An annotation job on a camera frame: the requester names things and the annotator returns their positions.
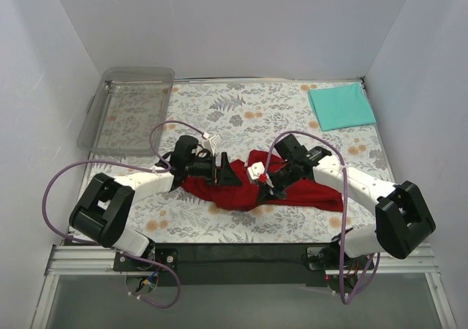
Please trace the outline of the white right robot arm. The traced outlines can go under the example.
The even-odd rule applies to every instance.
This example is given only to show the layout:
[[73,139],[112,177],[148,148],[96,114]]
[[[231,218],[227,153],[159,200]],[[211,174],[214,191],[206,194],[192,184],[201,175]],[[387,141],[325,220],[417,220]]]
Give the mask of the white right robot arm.
[[287,188],[303,179],[332,188],[343,200],[353,200],[373,213],[375,223],[351,228],[331,241],[331,261],[338,268],[350,267],[358,257],[386,252],[403,260],[435,230],[436,225],[419,187],[405,181],[395,184],[374,178],[343,161],[322,146],[308,149],[293,134],[276,141],[275,150],[285,164],[276,172],[262,162],[247,168],[247,175],[260,188],[257,201],[287,198]]

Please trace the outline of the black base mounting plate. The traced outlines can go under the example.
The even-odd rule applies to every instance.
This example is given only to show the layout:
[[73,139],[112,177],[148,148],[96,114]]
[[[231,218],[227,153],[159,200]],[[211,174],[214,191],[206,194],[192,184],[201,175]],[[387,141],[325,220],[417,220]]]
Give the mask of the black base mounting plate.
[[339,269],[337,243],[153,243],[146,258],[183,285],[305,284],[324,287]]

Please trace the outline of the clear plastic bin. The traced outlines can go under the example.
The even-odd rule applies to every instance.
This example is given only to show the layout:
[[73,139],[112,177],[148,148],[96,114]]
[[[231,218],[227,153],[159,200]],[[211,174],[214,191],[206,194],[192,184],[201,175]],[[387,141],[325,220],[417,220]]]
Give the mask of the clear plastic bin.
[[152,156],[175,73],[164,67],[111,67],[86,110],[78,148],[96,155]]

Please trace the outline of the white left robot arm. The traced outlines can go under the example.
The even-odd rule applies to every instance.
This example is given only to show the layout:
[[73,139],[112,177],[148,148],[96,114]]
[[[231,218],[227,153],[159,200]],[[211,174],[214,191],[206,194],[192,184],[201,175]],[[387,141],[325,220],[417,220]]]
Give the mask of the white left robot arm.
[[133,203],[155,194],[177,189],[188,177],[202,178],[215,186],[241,186],[241,179],[228,162],[227,153],[221,153],[221,163],[207,147],[201,148],[198,139],[182,135],[169,155],[171,169],[159,173],[148,172],[110,177],[95,175],[72,210],[70,226],[105,248],[114,248],[130,254],[130,261],[139,270],[150,269],[156,260],[149,248],[151,240],[127,226]]

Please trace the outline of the folded teal t shirt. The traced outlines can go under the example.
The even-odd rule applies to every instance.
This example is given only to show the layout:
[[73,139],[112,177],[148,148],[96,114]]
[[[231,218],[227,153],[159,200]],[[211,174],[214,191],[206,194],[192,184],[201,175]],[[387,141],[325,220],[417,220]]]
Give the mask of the folded teal t shirt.
[[376,124],[360,83],[312,89],[308,97],[323,132]]

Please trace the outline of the aluminium frame rail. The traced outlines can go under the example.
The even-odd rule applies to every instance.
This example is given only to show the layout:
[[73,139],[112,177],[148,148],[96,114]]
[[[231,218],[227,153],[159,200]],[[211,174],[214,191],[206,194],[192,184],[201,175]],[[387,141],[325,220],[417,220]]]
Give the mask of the aluminium frame rail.
[[[98,275],[114,272],[114,259],[120,254],[95,246],[54,246],[50,253],[47,274]],[[418,247],[404,260],[382,253],[379,273],[438,273],[439,267],[428,243]]]

